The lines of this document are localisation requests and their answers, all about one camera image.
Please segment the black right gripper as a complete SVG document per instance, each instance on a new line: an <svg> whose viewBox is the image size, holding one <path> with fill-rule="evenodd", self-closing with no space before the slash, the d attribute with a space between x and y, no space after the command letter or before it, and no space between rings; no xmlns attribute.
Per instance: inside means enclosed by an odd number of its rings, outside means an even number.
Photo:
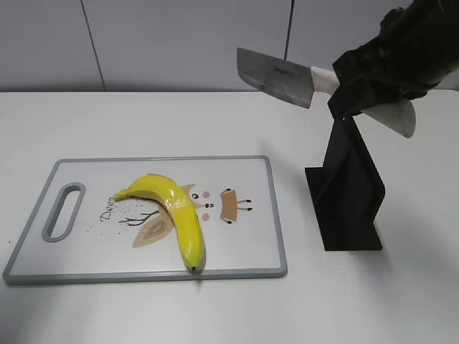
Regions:
<svg viewBox="0 0 459 344"><path fill-rule="evenodd" d="M344 52L333 69L340 83L328 101L333 118L424 96L455 71L455 2L413 1L390 10L378 35Z"/></svg>

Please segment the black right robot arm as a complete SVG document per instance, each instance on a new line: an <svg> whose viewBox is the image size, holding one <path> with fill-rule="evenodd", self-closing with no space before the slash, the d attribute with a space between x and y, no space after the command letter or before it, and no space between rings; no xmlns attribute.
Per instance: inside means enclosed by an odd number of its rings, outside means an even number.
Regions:
<svg viewBox="0 0 459 344"><path fill-rule="evenodd" d="M458 2L413 1L392 9L378 35L343 53L333 69L339 87L329 104L335 108L425 96L458 69Z"/></svg>

